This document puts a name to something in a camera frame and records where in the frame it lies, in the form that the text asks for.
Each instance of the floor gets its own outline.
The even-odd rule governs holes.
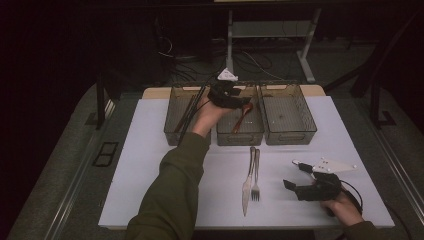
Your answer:
[[[301,40],[265,39],[235,42],[235,74],[241,80],[275,80],[278,83],[308,84],[297,61]],[[338,39],[313,42],[308,62],[316,84],[326,86],[362,64],[372,53],[373,45],[354,45]],[[207,78],[222,69],[225,57],[221,41],[216,40],[212,61],[181,56],[170,66],[173,82]],[[382,91],[381,110],[393,117],[396,125],[376,129],[368,117],[369,96],[352,98],[349,90],[355,79],[326,92],[348,129],[382,199],[387,203],[396,226],[384,231],[392,239],[421,239],[424,236],[420,207],[424,192],[424,137],[398,107],[390,93]],[[127,91],[110,106],[111,111],[100,130],[96,130],[95,86],[87,89],[56,145],[9,239],[122,239],[124,231],[111,231],[97,225],[110,181],[119,161],[132,113],[140,91]],[[118,148],[109,167],[92,166],[103,142],[117,142]],[[272,232],[196,232],[198,239],[335,239],[340,229]]]

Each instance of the white table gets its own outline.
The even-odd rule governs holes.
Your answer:
[[[197,229],[317,229],[339,226],[318,202],[298,201],[284,188],[283,179],[310,185],[309,175],[291,163],[293,159],[314,165],[321,157],[355,164],[358,170],[338,173],[355,186],[364,200],[364,218],[377,227],[394,226],[330,97],[306,97],[318,131],[309,145],[268,146],[261,150],[259,186],[261,200],[249,202],[243,216],[241,187],[249,165],[249,147],[220,147],[212,130],[205,173],[199,189]],[[141,99],[111,183],[99,225],[125,229],[138,212],[141,200],[156,178],[168,146],[163,127],[168,99]]]

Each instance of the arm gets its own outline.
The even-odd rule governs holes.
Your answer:
[[[199,106],[208,101],[202,99]],[[147,190],[137,216],[128,224],[125,239],[190,239],[197,216],[198,185],[209,149],[210,129],[230,109],[205,104],[191,133],[162,159],[159,175]]]
[[[341,192],[335,200],[321,202],[323,207],[330,208],[343,224],[343,231],[348,240],[388,240],[372,222],[365,221],[355,205]]]

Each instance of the translucent storage bin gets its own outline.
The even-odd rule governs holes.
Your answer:
[[[299,85],[261,86],[267,145],[306,145],[317,131]]]
[[[264,126],[259,106],[258,91],[255,84],[235,86],[242,91],[238,97],[251,97],[253,109],[244,117],[237,133],[232,130],[240,117],[242,110],[237,109],[224,115],[216,126],[219,146],[259,146],[262,142]]]
[[[164,133],[168,145],[177,146],[180,140],[181,132],[184,125],[184,117],[188,113],[190,105],[194,102],[194,97],[200,90],[200,86],[185,86],[185,85],[174,85],[171,88],[171,94],[169,97],[168,112],[166,115]],[[209,92],[209,87],[206,88],[203,96],[206,96]],[[193,117],[190,125],[187,128],[187,132],[191,132],[196,115]],[[206,136],[209,144],[211,142],[211,133]]]

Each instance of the hand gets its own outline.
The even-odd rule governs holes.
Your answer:
[[[364,221],[355,205],[343,192],[335,200],[322,201],[321,206],[330,208],[339,221],[346,226],[352,226]]]
[[[200,99],[197,104],[197,108],[200,109],[197,112],[197,119],[192,132],[197,133],[202,137],[206,137],[211,128],[218,123],[222,116],[234,110],[230,108],[217,107],[215,104],[210,102],[207,97]]]

